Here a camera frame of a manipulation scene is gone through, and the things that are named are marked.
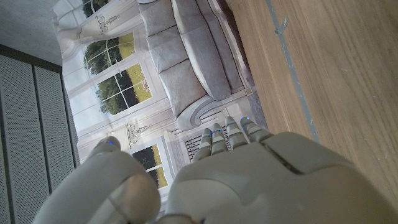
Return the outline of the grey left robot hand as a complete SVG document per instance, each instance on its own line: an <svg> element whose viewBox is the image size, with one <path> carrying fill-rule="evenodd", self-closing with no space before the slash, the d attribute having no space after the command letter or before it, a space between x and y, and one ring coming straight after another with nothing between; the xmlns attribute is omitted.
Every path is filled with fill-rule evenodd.
<svg viewBox="0 0 398 224"><path fill-rule="evenodd" d="M397 210L343 156L247 117L205 129L165 203L142 164L102 139L35 223L396 223Z"/></svg>

